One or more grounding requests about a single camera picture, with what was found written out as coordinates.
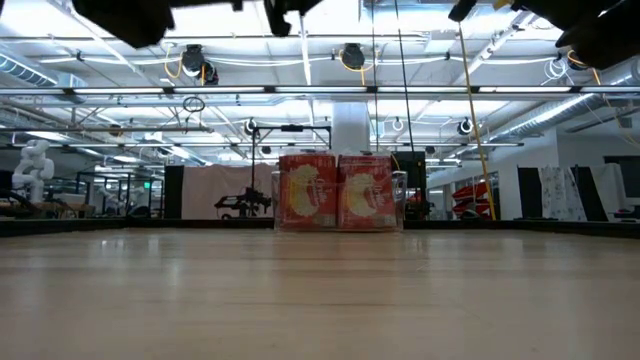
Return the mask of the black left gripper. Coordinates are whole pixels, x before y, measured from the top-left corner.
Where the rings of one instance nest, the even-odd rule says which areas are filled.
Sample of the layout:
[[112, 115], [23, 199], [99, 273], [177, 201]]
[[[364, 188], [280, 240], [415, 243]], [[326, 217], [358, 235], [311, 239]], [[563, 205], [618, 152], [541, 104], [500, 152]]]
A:
[[[256, 0], [172, 0], [173, 8], [186, 8], [196, 6], [208, 6], [227, 4], [233, 10], [243, 10], [245, 2]], [[312, 8], [322, 0], [264, 0], [263, 5], [271, 33], [276, 37], [286, 37], [291, 29], [291, 24], [286, 22], [284, 15], [289, 11], [297, 11], [300, 16], [305, 16]]]

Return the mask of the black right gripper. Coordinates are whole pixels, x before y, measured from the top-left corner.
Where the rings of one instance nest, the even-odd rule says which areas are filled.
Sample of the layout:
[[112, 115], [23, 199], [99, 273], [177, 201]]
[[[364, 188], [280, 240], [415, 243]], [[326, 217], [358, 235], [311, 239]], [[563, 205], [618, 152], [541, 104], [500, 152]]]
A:
[[[477, 0], [458, 0], [448, 14], [454, 22], [462, 22], [476, 6]], [[555, 27], [567, 30], [600, 13], [600, 0], [513, 0], [512, 9], [533, 12]]]

